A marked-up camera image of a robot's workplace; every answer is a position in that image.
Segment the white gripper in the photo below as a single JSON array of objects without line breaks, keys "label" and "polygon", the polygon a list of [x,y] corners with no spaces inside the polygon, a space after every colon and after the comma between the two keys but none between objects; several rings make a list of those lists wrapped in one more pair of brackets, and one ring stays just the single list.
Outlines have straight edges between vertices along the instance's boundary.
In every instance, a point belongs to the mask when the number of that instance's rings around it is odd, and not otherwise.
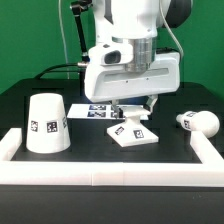
[{"label": "white gripper", "polygon": [[111,101],[116,118],[122,117],[119,99],[149,96],[145,109],[153,113],[156,94],[175,92],[180,85],[177,52],[155,55],[146,71],[129,72],[127,64],[101,66],[89,62],[85,73],[85,95],[91,102]]}]

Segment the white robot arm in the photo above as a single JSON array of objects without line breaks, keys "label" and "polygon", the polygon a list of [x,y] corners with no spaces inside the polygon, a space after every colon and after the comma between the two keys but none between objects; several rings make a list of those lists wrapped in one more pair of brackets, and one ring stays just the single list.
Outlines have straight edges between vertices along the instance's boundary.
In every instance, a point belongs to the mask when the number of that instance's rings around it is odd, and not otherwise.
[{"label": "white robot arm", "polygon": [[159,94],[176,91],[184,53],[158,49],[157,29],[180,26],[192,7],[193,0],[93,0],[96,45],[89,50],[86,97],[109,101],[120,117],[121,99],[147,96],[152,105]]}]

